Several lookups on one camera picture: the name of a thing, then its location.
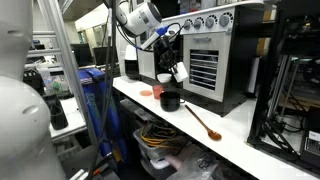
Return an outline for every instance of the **desk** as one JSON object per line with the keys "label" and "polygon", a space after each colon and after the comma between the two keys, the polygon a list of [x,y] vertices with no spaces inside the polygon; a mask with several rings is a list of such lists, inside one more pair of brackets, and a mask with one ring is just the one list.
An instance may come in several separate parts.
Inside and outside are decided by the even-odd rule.
{"label": "desk", "polygon": [[50,124],[49,129],[52,141],[63,139],[69,135],[76,134],[87,129],[86,122],[78,110],[76,99],[73,97],[70,99],[60,100],[60,102],[66,115],[68,126],[61,130],[54,130]]}
{"label": "desk", "polygon": [[215,142],[208,137],[205,129],[183,105],[177,111],[168,113],[161,109],[160,101],[155,100],[153,96],[143,97],[139,94],[141,90],[152,90],[151,86],[122,76],[114,79],[113,87],[258,179],[317,179],[275,157],[254,149],[246,143],[256,104],[253,100],[246,101],[224,118],[185,102],[209,128],[222,135],[222,140]]}

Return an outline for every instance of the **cup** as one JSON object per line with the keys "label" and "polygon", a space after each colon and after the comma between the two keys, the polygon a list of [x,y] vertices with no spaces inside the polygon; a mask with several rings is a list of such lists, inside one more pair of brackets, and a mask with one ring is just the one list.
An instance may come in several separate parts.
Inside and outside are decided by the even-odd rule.
{"label": "cup", "polygon": [[181,82],[189,77],[187,70],[182,62],[177,63],[176,69],[178,73],[174,74],[174,77],[176,78],[177,82]]}
{"label": "cup", "polygon": [[160,105],[164,111],[173,112],[179,109],[181,102],[180,94],[174,91],[166,91],[160,94]]}
{"label": "cup", "polygon": [[163,91],[163,87],[160,86],[160,85],[155,85],[155,86],[152,86],[152,90],[153,90],[153,96],[155,99],[160,99],[160,94],[162,93]]}

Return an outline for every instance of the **orange lid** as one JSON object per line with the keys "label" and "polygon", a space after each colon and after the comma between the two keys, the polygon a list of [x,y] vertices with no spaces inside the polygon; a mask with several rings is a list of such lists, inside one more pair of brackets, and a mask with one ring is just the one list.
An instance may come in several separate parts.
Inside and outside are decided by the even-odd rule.
{"label": "orange lid", "polygon": [[149,91],[149,90],[140,91],[141,96],[150,96],[151,94],[152,94],[152,91]]}

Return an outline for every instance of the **black cup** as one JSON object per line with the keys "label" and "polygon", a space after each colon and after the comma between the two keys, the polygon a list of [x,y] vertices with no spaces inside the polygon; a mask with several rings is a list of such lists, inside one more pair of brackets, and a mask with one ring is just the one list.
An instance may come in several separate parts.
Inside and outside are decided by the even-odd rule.
{"label": "black cup", "polygon": [[180,94],[174,91],[166,91],[160,94],[160,104],[164,111],[176,111],[180,107]]}

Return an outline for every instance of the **white countertop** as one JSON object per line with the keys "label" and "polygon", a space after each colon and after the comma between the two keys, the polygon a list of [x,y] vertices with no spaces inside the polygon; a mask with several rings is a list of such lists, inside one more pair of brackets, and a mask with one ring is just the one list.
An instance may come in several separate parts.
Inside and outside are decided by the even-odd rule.
{"label": "white countertop", "polygon": [[144,97],[139,94],[141,90],[152,91],[151,86],[122,76],[114,79],[113,87],[258,179],[317,179],[246,143],[256,104],[253,100],[238,106],[224,118],[185,102],[209,128],[222,135],[222,140],[215,142],[208,137],[206,130],[184,105],[181,105],[177,111],[169,113],[161,109],[160,101],[154,99],[153,95]]}
{"label": "white countertop", "polygon": [[87,129],[86,122],[83,119],[80,111],[78,110],[78,104],[76,99],[70,98],[65,100],[60,100],[63,111],[66,115],[68,126],[61,130],[54,130],[50,124],[50,132],[52,141],[57,141],[71,134],[83,131]]}

